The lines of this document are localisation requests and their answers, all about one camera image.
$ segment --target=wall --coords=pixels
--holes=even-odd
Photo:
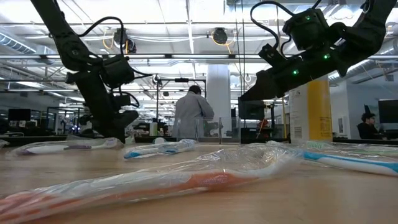
[[[379,127],[379,100],[398,99],[398,85],[347,85],[349,105],[349,125],[351,139],[359,139],[356,126],[362,122],[361,116],[365,112],[364,105],[368,105],[372,113],[376,115],[376,127]],[[398,129],[396,124],[384,124],[384,129]]]
[[[346,81],[340,82],[338,86],[330,87],[330,108],[333,132],[338,136],[351,138]]]
[[[28,108],[37,111],[46,111],[49,106],[59,106],[59,99],[51,96],[28,93],[28,97],[20,96],[18,93],[0,93],[0,109]]]

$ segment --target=desk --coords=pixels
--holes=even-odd
[[[3,149],[0,194],[165,166],[226,147],[233,146],[200,146],[193,152],[135,162],[123,161],[123,153],[113,150],[7,160]],[[89,208],[29,223],[396,223],[397,189],[394,177],[301,165],[287,177],[222,192]]]

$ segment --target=ceiling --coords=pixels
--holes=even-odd
[[[137,46],[137,54],[186,54],[186,58],[180,59],[134,59],[130,64],[145,73],[156,73],[161,78],[196,78],[206,79],[207,65],[210,63],[226,63],[231,71],[231,99],[236,100],[241,94],[240,70],[246,74],[245,89],[249,88],[256,81],[256,72],[267,69],[270,66],[262,60],[247,59],[246,63],[238,60],[217,60],[213,59],[189,59],[190,54],[257,54],[265,44],[273,44],[273,37],[255,26],[249,16],[251,7],[259,1],[243,0],[236,1],[236,11],[233,0],[58,0],[58,4],[65,13],[65,18],[71,28],[81,34],[98,19],[105,16],[117,16],[124,22],[127,34]],[[312,0],[281,0],[279,1],[293,12],[300,12],[312,6]],[[351,26],[357,20],[362,1],[346,1],[348,5],[329,5],[323,1],[320,8],[325,12],[328,23],[344,22]],[[0,2],[0,34],[6,35],[27,46],[36,49],[40,54],[57,54],[57,48],[51,38],[49,31],[28,0],[2,0]],[[268,24],[269,27],[281,34],[281,41],[287,40],[282,32],[284,21],[289,15],[283,10],[277,12],[275,6],[264,6],[257,8],[253,17],[258,21]],[[398,13],[393,10],[387,23],[390,24],[390,33],[386,40],[395,39],[395,23],[398,21]],[[228,35],[226,46],[217,45],[211,38],[211,33],[216,27],[223,27]],[[116,21],[105,21],[93,29],[86,37],[82,38],[88,48],[95,54],[118,54],[119,49],[113,44],[112,33],[119,28]],[[294,44],[287,44],[285,54],[296,54]],[[11,83],[10,88],[35,88],[35,89],[57,89],[76,90],[76,86],[67,85],[61,82],[65,79],[68,69],[62,66],[59,59],[44,63],[42,60],[22,59],[24,54],[13,50],[9,46],[1,45],[0,55],[21,55],[21,58],[0,57],[0,77],[7,80],[47,80],[40,83]],[[379,74],[386,67],[393,67],[391,63],[375,63],[369,67],[367,72],[354,71],[349,78],[353,82],[366,77],[375,76],[371,81],[379,78]],[[333,74],[331,83],[337,85],[340,81]],[[160,114],[172,115],[173,101],[182,97],[185,93],[180,90],[187,90],[190,85],[201,82],[175,83],[169,82],[163,87],[168,91],[169,96],[163,96],[162,111]],[[154,105],[155,85],[152,78],[143,78],[134,83],[123,86],[123,90],[130,91],[142,103],[142,111],[150,111]],[[52,95],[60,101],[80,101],[78,92],[53,91]]]

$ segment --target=white lab coat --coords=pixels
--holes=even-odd
[[[204,97],[189,91],[175,104],[172,135],[175,138],[203,136],[203,119],[212,120],[214,111]]]

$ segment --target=seated person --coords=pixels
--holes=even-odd
[[[374,114],[364,113],[361,119],[363,122],[357,125],[361,139],[382,139],[383,136],[374,127]]]

